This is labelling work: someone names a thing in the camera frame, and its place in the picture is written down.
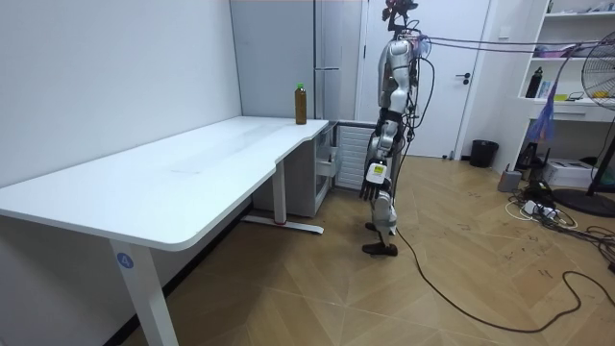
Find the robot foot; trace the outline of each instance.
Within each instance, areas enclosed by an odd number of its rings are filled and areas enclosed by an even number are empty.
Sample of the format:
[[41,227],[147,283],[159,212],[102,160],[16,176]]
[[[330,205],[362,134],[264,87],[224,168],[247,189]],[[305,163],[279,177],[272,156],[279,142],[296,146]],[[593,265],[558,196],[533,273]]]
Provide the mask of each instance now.
[[388,247],[384,243],[363,245],[363,252],[372,256],[390,256],[397,257],[397,246],[390,244]]
[[366,229],[368,229],[369,231],[372,231],[372,232],[377,232],[377,231],[378,231],[378,230],[376,230],[376,225],[374,225],[374,224],[373,224],[373,223],[371,223],[371,222],[366,222],[366,223],[365,223],[365,228],[366,228]]

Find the white box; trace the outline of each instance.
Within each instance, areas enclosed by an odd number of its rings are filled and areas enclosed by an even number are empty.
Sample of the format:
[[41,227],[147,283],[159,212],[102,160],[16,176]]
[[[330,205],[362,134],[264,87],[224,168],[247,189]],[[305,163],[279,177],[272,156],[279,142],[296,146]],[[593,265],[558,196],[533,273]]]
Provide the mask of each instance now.
[[549,185],[587,188],[592,184],[592,166],[578,160],[549,159],[543,179]]

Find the bottle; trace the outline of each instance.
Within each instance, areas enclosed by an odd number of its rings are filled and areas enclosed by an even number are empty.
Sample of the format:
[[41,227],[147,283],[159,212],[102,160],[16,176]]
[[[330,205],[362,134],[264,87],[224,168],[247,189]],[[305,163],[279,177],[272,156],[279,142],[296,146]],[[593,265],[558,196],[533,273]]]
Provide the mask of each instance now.
[[536,94],[538,93],[538,88],[540,88],[540,82],[542,82],[542,67],[538,67],[534,75],[531,76],[531,81],[529,81],[526,98],[536,97]]
[[308,123],[308,96],[304,89],[304,84],[299,83],[295,90],[295,122],[297,125],[306,125]]

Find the trash can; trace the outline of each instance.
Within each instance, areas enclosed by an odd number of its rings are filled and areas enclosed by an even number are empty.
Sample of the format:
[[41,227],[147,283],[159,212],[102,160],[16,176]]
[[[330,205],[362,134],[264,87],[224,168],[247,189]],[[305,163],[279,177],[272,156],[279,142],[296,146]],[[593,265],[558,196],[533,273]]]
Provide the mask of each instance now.
[[472,142],[470,164],[475,167],[486,168],[491,165],[500,145],[489,140],[477,139]]

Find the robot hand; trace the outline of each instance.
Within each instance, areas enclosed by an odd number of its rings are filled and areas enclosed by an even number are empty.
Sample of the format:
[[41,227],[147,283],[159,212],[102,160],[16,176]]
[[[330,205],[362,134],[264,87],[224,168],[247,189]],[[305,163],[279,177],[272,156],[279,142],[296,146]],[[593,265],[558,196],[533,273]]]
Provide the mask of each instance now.
[[363,178],[361,192],[358,197],[365,201],[371,201],[378,198],[378,195],[384,186],[385,178],[386,161],[379,159],[369,160],[367,169],[365,170],[365,177]]

